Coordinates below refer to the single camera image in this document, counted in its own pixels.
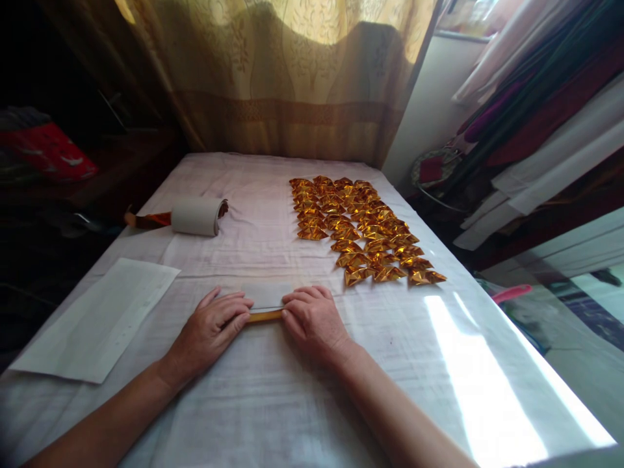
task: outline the hand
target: hand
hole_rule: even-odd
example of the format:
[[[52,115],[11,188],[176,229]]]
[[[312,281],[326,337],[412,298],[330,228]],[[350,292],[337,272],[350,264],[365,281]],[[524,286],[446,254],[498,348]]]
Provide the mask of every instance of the hand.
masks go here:
[[[282,300],[282,318],[297,345],[332,370],[346,365],[355,343],[345,329],[329,289],[302,287]]]
[[[201,300],[160,360],[159,374],[169,386],[184,386],[205,372],[249,320],[254,301],[245,299],[242,291],[215,299],[220,292],[217,286]]]

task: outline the white cloth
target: white cloth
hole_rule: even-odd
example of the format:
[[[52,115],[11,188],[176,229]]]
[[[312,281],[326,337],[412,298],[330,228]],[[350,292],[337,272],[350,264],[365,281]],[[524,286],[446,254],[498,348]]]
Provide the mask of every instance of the white cloth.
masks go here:
[[[292,177],[370,181],[448,277],[345,289],[330,239],[296,236]],[[182,270],[103,384],[6,371],[2,453],[24,462],[160,358],[200,299],[255,281],[321,284],[345,326],[405,392],[482,467],[524,465],[613,445],[591,413],[514,328],[381,172],[364,164],[223,153],[187,155],[141,214],[178,196],[227,198],[220,233],[169,228],[117,239],[45,326],[120,256]],[[297,351],[279,322],[247,326],[228,351],[150,426],[127,466],[387,464],[337,382]]]
[[[624,146],[624,75],[562,125],[530,157],[492,180],[496,192],[461,225],[453,242],[477,249],[512,220],[530,214]]]
[[[503,30],[489,42],[453,100],[466,105],[485,102],[525,53],[588,1],[525,0]]]

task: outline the white paper sheet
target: white paper sheet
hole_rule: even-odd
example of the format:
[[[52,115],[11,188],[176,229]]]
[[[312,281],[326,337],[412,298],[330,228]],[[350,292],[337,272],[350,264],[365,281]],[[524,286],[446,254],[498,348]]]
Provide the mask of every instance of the white paper sheet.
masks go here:
[[[252,313],[269,312],[283,307],[281,299],[293,291],[290,283],[245,283],[241,290],[253,300]]]
[[[101,384],[180,270],[121,258],[10,366]]]

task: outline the wall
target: wall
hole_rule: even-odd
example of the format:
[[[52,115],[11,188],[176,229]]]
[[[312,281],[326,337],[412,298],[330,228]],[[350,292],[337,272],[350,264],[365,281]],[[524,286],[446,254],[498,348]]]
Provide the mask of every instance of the wall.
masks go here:
[[[404,196],[416,157],[446,143],[474,109],[451,102],[485,42],[434,35],[382,172]]]

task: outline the red cloth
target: red cloth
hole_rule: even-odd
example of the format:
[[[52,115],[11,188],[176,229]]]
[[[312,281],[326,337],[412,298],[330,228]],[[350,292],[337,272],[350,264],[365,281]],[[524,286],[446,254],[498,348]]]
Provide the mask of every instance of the red cloth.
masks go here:
[[[486,166],[514,163],[531,156],[604,85],[624,70],[624,35],[600,52],[568,81],[505,144],[492,153]]]

